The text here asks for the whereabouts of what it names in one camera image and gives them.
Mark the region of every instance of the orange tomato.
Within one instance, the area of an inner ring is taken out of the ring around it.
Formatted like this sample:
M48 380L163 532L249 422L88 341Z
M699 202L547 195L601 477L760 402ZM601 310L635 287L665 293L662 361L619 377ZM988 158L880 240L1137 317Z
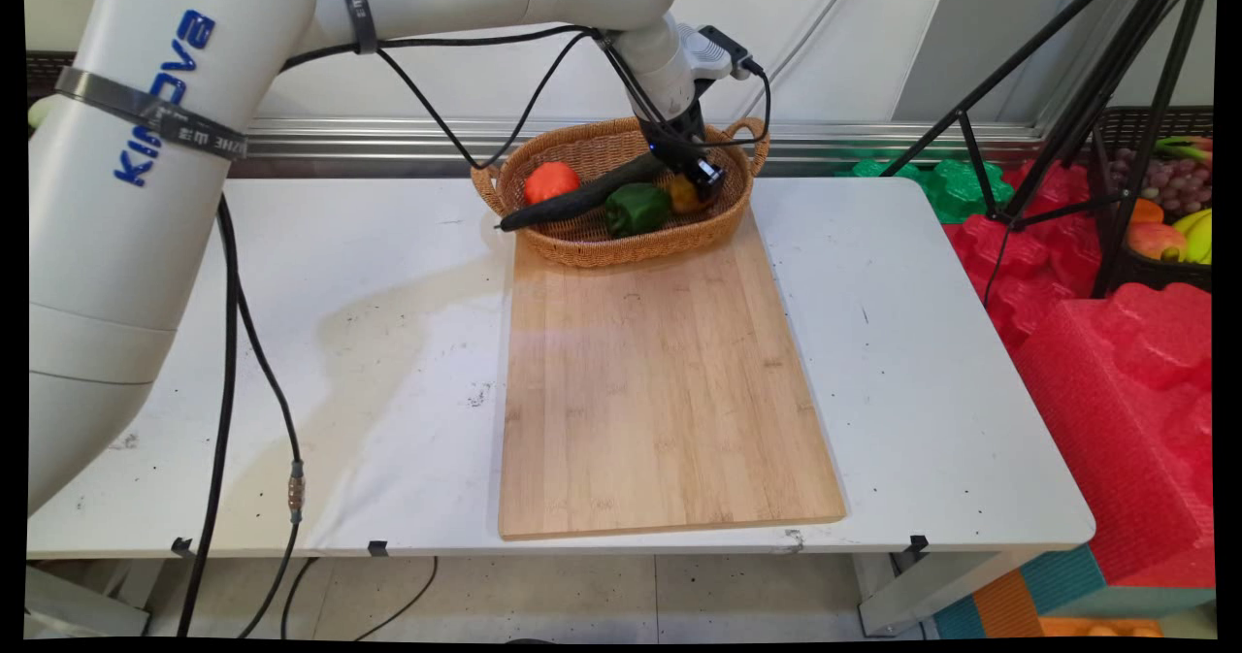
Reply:
M1131 225L1163 225L1164 210L1150 199L1138 197L1134 201L1134 215L1130 216Z
M566 163L550 161L535 168L522 190L527 205L537 205L544 199L558 197L560 194L574 192L581 180L578 173Z

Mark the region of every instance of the red foam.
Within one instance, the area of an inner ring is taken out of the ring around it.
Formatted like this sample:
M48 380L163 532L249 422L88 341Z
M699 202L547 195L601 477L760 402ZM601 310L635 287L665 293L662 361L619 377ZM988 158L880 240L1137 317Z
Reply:
M1006 184L1017 189L1033 165L1032 159L1032 161L1022 163L1022 166L1017 168L1016 171L1004 173ZM1035 197L1031 197L1031 205L1026 207L1026 216L1042 215L1045 211L1086 202L1088 197L1090 197L1090 184L1087 181L1087 166L1061 168L1061 163L1056 161L1043 173L1043 181L1036 190Z
M1007 184L1026 179L1033 161L1005 173ZM1048 168L1026 216L1076 205L1090 196L1086 166ZM996 267L1005 227L986 216L970 216L960 227L945 228L963 268L980 299ZM989 318L1011 353L1038 326L1057 300L1090 295L1099 272L1095 221L1086 212L1059 216L1011 233L992 283Z
M1108 583L1216 587L1211 295L1062 300L1013 363L1095 515Z

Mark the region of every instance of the green bell pepper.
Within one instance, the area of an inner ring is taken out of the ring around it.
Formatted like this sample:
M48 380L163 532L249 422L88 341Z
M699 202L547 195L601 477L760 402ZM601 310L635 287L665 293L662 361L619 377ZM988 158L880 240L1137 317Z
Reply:
M604 202L609 236L651 233L664 225L673 211L673 197L650 181L633 181L610 194Z

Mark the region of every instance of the cable connector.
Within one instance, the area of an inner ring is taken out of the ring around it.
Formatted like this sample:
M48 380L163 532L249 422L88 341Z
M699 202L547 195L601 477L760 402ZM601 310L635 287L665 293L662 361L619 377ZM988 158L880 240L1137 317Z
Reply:
M289 521L302 521L302 503L306 499L306 477L302 475L302 462L293 462L289 472Z
M761 77L761 74L764 74L763 66L759 66L759 62L755 61L754 56L746 56L745 60L741 61L741 68L750 71L750 73L754 73L758 77Z

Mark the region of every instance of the kinova logo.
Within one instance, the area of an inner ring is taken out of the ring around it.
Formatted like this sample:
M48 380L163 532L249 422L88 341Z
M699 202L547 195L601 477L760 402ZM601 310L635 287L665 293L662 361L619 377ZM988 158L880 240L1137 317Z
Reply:
M160 73L156 74L155 82L152 82L152 96L163 97L163 99L173 104L181 104L181 97L185 96L185 82L175 77L170 71L193 71L196 68L194 56L190 56L190 51L186 51L181 46L181 42L194 48L202 48L207 46L207 40L211 38L211 30L215 26L216 21L199 11L186 11L181 16L181 25L176 29L176 38L173 40L173 51L176 52L178 61L168 61L160 66ZM165 88L171 88L168 97L161 96ZM143 180L139 175L152 170L152 166L155 165L155 158L159 158L159 150L156 149L161 144L159 137L153 135L147 127L134 127L133 137L137 140L130 140L128 149L120 150L120 170L112 171L112 175L142 187L142 185L147 184L147 180ZM206 135L202 135L202 140L206 140ZM137 158L138 161L143 161L143 158L150 159L147 163L134 163L135 158L130 156L129 150L135 150L139 154Z

